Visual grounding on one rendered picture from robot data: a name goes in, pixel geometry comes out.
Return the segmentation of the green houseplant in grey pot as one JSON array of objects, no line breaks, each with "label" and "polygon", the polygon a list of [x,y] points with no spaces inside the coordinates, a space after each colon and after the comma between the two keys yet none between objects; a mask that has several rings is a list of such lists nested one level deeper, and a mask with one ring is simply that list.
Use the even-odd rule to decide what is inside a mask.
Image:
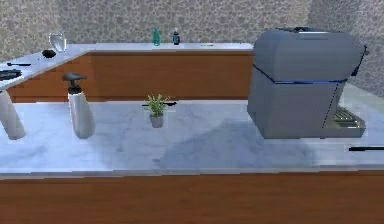
[{"label": "green houseplant in grey pot", "polygon": [[164,111],[166,102],[170,99],[169,96],[158,94],[149,95],[146,100],[146,110],[150,113],[149,119],[153,128],[161,128],[164,124]]}]

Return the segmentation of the brown wooden counter cabinet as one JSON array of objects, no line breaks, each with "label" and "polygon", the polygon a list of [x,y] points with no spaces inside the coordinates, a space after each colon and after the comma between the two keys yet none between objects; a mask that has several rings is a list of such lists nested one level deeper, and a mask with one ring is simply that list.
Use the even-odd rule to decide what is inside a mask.
[{"label": "brown wooden counter cabinet", "polygon": [[244,102],[180,102],[153,128],[137,102],[96,103],[95,134],[63,103],[0,128],[0,224],[384,224],[384,106],[353,102],[358,139],[266,140]]},{"label": "brown wooden counter cabinet", "polygon": [[66,72],[87,78],[81,82],[89,101],[144,100],[164,94],[174,100],[244,100],[248,97],[252,46],[248,43],[70,44],[51,59],[40,52],[17,58],[22,75],[0,81],[16,102],[63,102]]}]

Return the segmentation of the grey coffee machine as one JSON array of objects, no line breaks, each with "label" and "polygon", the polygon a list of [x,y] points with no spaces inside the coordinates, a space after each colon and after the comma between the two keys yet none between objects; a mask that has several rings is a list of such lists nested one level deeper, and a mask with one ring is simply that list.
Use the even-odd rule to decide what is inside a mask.
[{"label": "grey coffee machine", "polygon": [[273,28],[255,41],[247,112],[266,139],[360,138],[365,121],[339,104],[367,46],[313,27]]}]

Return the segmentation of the white soap dispenser black pump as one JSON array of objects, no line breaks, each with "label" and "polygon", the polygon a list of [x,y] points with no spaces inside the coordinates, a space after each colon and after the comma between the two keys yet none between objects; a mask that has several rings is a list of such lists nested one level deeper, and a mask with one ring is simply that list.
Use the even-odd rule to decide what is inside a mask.
[{"label": "white soap dispenser black pump", "polygon": [[68,81],[68,103],[72,128],[79,139],[90,138],[95,133],[95,120],[86,95],[77,80],[86,79],[85,75],[67,72],[63,80]]}]

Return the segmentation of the clear glass cup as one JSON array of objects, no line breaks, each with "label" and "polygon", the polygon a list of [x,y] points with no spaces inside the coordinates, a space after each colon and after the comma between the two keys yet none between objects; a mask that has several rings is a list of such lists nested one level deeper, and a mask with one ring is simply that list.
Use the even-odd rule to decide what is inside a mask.
[{"label": "clear glass cup", "polygon": [[56,52],[64,52],[67,48],[67,40],[63,33],[50,33],[49,43]]}]

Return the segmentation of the white bottle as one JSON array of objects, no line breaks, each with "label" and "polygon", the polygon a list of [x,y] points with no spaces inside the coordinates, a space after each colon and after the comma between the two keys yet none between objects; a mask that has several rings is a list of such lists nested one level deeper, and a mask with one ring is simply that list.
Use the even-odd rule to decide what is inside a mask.
[{"label": "white bottle", "polygon": [[0,91],[0,123],[10,140],[26,136],[24,126],[6,90]]}]

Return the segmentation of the black flat pan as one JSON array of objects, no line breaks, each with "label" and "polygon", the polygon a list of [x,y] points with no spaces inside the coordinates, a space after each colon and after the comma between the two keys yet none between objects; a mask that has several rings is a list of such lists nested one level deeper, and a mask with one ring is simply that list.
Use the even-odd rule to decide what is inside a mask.
[{"label": "black flat pan", "polygon": [[12,69],[12,70],[1,70],[0,71],[0,81],[12,80],[18,78],[22,75],[21,70]]}]

